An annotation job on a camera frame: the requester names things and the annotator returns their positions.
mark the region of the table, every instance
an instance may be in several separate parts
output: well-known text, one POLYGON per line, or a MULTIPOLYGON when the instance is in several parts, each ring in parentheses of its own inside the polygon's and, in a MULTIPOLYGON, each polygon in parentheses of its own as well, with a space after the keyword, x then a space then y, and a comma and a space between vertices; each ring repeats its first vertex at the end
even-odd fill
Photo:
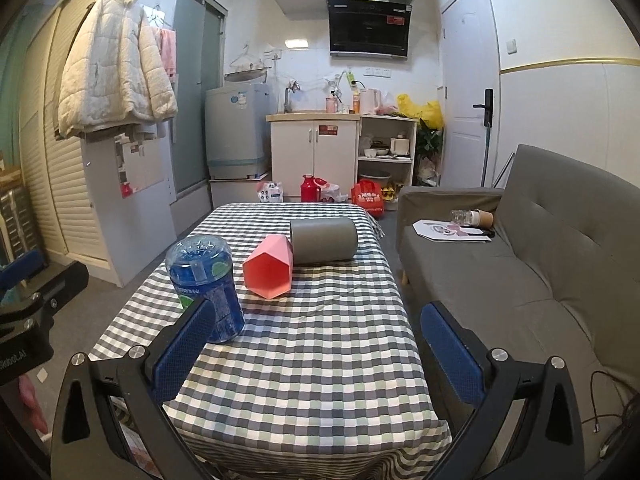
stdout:
MULTIPOLYGON (((164 408, 193 451, 250 478, 421 479, 450 444, 433 411, 414 336, 380 248, 378 224, 340 204, 230 204, 193 234, 232 248, 241 335, 207 344, 164 408), (296 218, 348 216, 350 262, 295 267, 289 294, 249 292, 242 261, 296 218)), ((161 264, 96 343, 91 359, 148 345, 180 316, 161 264)))

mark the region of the faucet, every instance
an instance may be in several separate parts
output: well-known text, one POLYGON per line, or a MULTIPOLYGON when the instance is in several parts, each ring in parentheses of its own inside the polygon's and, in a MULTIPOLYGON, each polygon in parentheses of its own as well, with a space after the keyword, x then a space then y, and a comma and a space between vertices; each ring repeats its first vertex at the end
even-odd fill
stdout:
POLYGON ((289 90, 293 93, 296 93, 296 90, 300 90, 300 85, 297 81, 289 81, 289 84, 284 89, 284 113, 290 114, 292 113, 291 103, 289 102, 289 90))

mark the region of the gold wall trim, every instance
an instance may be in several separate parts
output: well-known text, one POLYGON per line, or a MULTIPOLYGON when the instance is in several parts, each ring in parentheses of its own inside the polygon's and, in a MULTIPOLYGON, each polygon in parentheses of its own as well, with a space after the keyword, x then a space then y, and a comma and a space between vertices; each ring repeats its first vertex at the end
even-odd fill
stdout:
POLYGON ((532 63, 530 65, 505 68, 504 70, 500 70, 500 74, 510 74, 512 72, 521 72, 522 70, 533 70, 536 68, 547 68, 549 66, 575 65, 583 63, 640 66, 640 59, 632 59, 630 57, 576 57, 574 59, 559 59, 557 61, 545 61, 542 63, 532 63))

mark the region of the sofa cushion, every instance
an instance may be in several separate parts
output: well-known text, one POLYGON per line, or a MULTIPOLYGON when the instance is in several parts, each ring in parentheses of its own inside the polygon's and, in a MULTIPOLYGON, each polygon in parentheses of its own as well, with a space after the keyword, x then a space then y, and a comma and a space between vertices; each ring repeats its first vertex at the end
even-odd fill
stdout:
MULTIPOLYGON (((552 297, 544 281, 516 258, 504 240, 495 237, 486 244, 431 242, 409 226, 404 231, 400 255, 417 297, 416 305, 409 309, 414 331, 419 326, 421 306, 439 300, 488 349, 504 348, 515 359, 537 363, 559 355, 567 363, 580 418, 593 416, 590 377, 603 367, 590 338, 571 311, 552 297)), ((594 378, 594 398, 599 414, 622 412, 620 395, 609 378, 594 378)), ((506 447, 516 421, 517 416, 511 414, 506 424, 510 428, 497 442, 496 452, 506 447)), ((603 418, 602 431, 597 434, 593 434, 592 424, 583 425, 588 466, 596 461, 599 447, 617 423, 613 418, 603 418)), ((453 426, 459 427, 460 421, 453 421, 453 426)))
POLYGON ((640 189, 519 146, 496 229, 582 328, 604 370, 640 390, 640 189))

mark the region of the range hood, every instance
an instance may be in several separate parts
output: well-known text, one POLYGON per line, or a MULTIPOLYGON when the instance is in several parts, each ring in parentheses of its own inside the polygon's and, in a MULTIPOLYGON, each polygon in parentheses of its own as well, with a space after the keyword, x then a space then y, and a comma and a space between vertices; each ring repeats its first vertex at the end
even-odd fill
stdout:
POLYGON ((407 59, 412 0, 326 0, 333 56, 407 59))

